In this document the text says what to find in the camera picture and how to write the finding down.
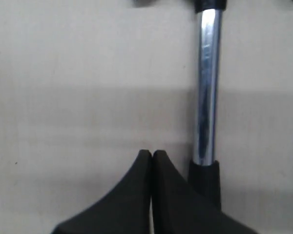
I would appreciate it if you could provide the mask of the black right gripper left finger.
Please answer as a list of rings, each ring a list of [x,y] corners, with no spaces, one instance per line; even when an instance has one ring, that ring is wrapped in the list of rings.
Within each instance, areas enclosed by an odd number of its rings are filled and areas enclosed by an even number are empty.
[[[148,234],[152,156],[140,150],[117,185],[95,204],[58,224],[54,234]]]

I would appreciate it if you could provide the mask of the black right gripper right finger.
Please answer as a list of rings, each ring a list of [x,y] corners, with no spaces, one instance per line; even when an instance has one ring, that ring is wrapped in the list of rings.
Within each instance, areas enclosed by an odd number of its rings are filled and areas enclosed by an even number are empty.
[[[166,151],[153,154],[152,212],[157,234],[252,234],[191,188]]]

